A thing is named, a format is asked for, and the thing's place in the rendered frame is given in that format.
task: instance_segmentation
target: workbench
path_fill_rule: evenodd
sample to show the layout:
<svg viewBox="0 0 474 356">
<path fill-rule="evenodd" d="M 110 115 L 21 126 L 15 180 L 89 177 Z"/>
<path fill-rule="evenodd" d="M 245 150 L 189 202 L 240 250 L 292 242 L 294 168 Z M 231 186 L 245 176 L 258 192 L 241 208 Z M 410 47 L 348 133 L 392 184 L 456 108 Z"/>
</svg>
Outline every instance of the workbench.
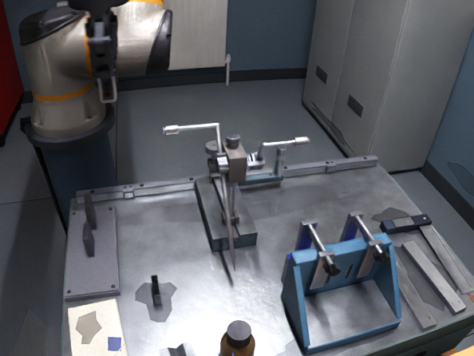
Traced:
<svg viewBox="0 0 474 356">
<path fill-rule="evenodd" d="M 322 165 L 336 163 L 323 162 Z M 195 192 L 196 180 L 202 178 L 187 177 L 173 182 L 138 183 L 93 191 L 96 209 L 115 208 L 117 214 L 120 295 L 105 299 L 117 299 L 128 354 L 156 356 L 162 349 L 190 342 L 196 356 L 218 355 L 227 326 L 239 319 L 251 325 L 256 342 L 255 355 L 302 354 L 281 300 L 286 255 L 294 250 L 302 220 L 317 220 L 318 234 L 322 242 L 328 244 L 339 241 L 351 211 L 364 212 L 364 222 L 373 234 L 381 232 L 381 217 L 384 220 L 392 218 L 387 216 L 390 212 L 404 212 L 409 216 L 421 214 L 378 164 L 340 172 L 336 169 L 331 173 L 318 167 L 321 164 L 288 166 L 281 183 L 240 188 L 258 238 L 256 246 L 235 250 L 236 271 L 232 270 L 228 251 L 212 252 L 209 246 Z M 84 211 L 83 195 L 84 192 L 78 192 L 77 198 L 72 200 L 70 219 L 73 214 Z M 403 255 L 403 243 L 415 241 L 449 281 L 448 273 L 419 231 L 389 237 L 397 256 Z M 474 302 L 469 295 L 457 291 L 467 307 L 452 315 L 434 290 L 417 277 L 415 267 L 407 260 L 403 258 L 398 262 L 417 289 L 423 290 L 421 297 L 436 319 L 436 327 L 423 332 L 401 297 L 402 318 L 397 329 L 317 355 L 438 356 L 456 347 L 474 327 Z M 172 312 L 166 322 L 152 321 L 147 306 L 136 301 L 136 292 L 144 283 L 151 282 L 151 275 L 158 275 L 160 283 L 172 283 L 176 287 Z M 378 310 L 377 300 L 372 301 L 373 308 L 351 307 L 350 295 L 338 295 L 338 291 L 331 291 L 330 299 L 324 298 L 324 293 L 306 297 L 312 343 L 320 342 L 319 338 L 330 338 L 332 334 L 355 332 L 358 327 L 367 326 L 381 317 L 371 313 L 371 310 Z M 65 356 L 71 355 L 67 309 L 101 300 L 104 299 L 65 303 Z M 336 304 L 342 300 L 347 301 L 343 308 Z M 341 330 L 341 320 L 352 323 L 347 323 L 346 330 Z M 311 327 L 318 333 L 311 333 Z"/>
</svg>

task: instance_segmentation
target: blue square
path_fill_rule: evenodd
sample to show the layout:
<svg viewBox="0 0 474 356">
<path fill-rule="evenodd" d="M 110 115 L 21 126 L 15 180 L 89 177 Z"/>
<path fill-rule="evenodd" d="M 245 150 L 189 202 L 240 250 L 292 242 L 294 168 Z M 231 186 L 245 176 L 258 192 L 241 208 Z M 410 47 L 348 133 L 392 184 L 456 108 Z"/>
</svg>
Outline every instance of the blue square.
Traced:
<svg viewBox="0 0 474 356">
<path fill-rule="evenodd" d="M 122 338 L 109 338 L 109 351 L 120 351 Z"/>
</svg>

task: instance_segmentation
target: red cabinet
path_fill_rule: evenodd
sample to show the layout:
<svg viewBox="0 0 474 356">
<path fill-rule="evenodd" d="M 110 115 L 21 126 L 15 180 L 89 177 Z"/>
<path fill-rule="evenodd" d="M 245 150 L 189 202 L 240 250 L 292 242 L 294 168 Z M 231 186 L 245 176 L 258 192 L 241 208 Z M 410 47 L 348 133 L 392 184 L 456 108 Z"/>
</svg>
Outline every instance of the red cabinet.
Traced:
<svg viewBox="0 0 474 356">
<path fill-rule="evenodd" d="M 0 0 L 0 146 L 5 144 L 6 127 L 23 94 L 3 0 Z"/>
</svg>

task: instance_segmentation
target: concrete floor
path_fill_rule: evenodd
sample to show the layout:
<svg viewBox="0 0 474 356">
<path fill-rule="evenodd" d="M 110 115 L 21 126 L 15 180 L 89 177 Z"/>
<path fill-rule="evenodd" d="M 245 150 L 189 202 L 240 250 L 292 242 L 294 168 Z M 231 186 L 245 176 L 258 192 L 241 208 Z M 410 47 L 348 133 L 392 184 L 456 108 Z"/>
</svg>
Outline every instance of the concrete floor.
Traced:
<svg viewBox="0 0 474 356">
<path fill-rule="evenodd" d="M 289 148 L 289 164 L 343 155 L 302 106 L 303 80 L 191 85 L 123 92 L 110 139 L 119 184 L 172 180 L 207 173 L 204 144 L 211 132 L 163 136 L 162 126 L 220 122 L 239 133 L 248 151 L 265 140 L 309 136 Z M 61 354 L 65 234 L 34 154 L 19 131 L 23 105 L 0 148 L 0 356 Z M 419 173 L 393 176 L 470 271 L 474 231 Z M 466 338 L 458 350 L 474 345 Z"/>
</svg>

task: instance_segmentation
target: cabinet vent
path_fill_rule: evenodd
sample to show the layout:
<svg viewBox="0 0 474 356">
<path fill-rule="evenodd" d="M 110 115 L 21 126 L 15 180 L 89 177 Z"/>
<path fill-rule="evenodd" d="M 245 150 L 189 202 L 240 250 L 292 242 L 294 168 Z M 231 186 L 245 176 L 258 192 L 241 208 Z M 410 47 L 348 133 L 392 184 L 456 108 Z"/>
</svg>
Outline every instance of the cabinet vent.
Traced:
<svg viewBox="0 0 474 356">
<path fill-rule="evenodd" d="M 321 79 L 324 84 L 327 81 L 327 73 L 318 66 L 316 66 L 316 77 Z"/>
<path fill-rule="evenodd" d="M 362 117 L 364 107 L 351 95 L 349 95 L 349 99 L 347 100 L 347 106 L 349 106 L 359 117 Z"/>
</svg>

